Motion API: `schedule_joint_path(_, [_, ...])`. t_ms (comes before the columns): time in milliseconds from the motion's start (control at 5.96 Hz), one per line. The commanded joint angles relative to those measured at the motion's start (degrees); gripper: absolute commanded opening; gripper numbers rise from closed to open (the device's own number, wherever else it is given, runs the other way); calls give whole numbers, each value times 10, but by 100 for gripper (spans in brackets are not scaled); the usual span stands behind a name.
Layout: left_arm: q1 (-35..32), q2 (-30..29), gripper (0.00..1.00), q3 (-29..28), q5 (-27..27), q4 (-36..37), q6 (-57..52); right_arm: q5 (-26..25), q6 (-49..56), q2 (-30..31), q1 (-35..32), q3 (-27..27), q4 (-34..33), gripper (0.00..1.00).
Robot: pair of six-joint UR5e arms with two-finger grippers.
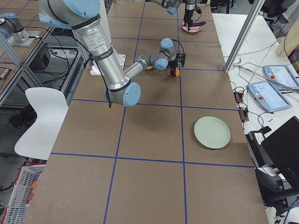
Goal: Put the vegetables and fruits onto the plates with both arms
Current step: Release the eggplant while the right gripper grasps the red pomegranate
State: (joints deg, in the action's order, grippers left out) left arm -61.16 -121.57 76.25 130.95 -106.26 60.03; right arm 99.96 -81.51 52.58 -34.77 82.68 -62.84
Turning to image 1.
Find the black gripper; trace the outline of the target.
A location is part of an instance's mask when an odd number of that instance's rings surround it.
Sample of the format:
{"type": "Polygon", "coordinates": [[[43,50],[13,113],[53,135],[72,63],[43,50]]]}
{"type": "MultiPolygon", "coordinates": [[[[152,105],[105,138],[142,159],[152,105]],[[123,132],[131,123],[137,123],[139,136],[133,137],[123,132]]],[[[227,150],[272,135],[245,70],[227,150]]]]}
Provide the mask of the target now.
{"type": "Polygon", "coordinates": [[[196,4],[185,4],[184,26],[187,26],[188,31],[191,30],[193,24],[192,16],[194,11],[201,14],[201,8],[196,4]]]}
{"type": "Polygon", "coordinates": [[[185,53],[176,53],[174,60],[170,61],[170,76],[178,75],[178,67],[184,67],[186,60],[185,53]]]}

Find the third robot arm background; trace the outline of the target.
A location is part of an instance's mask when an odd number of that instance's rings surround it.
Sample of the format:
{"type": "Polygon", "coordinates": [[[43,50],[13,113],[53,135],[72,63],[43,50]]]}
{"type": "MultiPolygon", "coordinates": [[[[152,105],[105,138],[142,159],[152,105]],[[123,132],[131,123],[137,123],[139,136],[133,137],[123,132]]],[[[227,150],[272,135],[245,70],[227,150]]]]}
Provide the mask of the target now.
{"type": "Polygon", "coordinates": [[[14,47],[29,47],[40,31],[26,30],[17,15],[4,13],[0,15],[0,34],[14,47]]]}

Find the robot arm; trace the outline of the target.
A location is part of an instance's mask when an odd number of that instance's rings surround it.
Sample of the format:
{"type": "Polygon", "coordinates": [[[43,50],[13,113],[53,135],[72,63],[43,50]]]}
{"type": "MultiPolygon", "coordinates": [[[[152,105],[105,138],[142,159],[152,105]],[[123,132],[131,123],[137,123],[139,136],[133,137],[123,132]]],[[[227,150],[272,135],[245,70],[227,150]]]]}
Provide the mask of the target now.
{"type": "Polygon", "coordinates": [[[198,21],[202,15],[201,8],[198,6],[199,0],[149,0],[161,7],[165,8],[168,14],[174,15],[181,4],[185,4],[184,23],[182,29],[188,33],[197,33],[201,27],[206,25],[206,21],[198,21]],[[193,12],[197,12],[200,16],[197,20],[193,20],[193,12]]]}
{"type": "Polygon", "coordinates": [[[175,76],[178,66],[185,64],[185,54],[177,53],[173,40],[164,38],[157,55],[142,55],[123,70],[100,25],[98,0],[41,0],[39,18],[49,26],[71,29],[82,38],[83,47],[103,75],[104,96],[111,104],[134,106],[140,99],[141,88],[132,79],[149,66],[154,66],[157,70],[170,67],[171,75],[175,76]]]}

